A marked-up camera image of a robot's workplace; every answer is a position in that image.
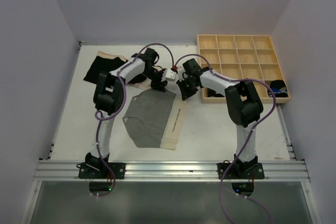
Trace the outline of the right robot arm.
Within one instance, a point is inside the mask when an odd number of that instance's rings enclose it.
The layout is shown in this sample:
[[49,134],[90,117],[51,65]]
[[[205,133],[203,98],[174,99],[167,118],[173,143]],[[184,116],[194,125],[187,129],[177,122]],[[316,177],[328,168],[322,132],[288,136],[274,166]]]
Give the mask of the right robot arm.
[[239,81],[221,75],[210,67],[201,68],[195,59],[181,67],[173,67],[178,75],[177,85],[182,99],[195,95],[199,88],[211,89],[226,99],[230,119],[236,125],[237,148],[233,165],[236,176],[246,178],[258,163],[256,152],[256,129],[263,104],[252,81]]

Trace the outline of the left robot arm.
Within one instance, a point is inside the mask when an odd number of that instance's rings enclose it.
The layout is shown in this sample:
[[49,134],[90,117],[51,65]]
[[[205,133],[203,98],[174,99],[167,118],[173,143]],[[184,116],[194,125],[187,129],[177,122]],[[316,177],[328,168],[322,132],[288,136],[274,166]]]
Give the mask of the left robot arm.
[[98,120],[96,139],[92,150],[85,156],[85,165],[97,178],[104,178],[109,172],[109,142],[114,118],[121,112],[126,102],[126,85],[144,77],[151,81],[150,87],[156,91],[165,91],[167,86],[166,69],[158,70],[155,64],[159,54],[145,47],[129,60],[95,60],[88,75],[96,84],[93,95],[95,118]]

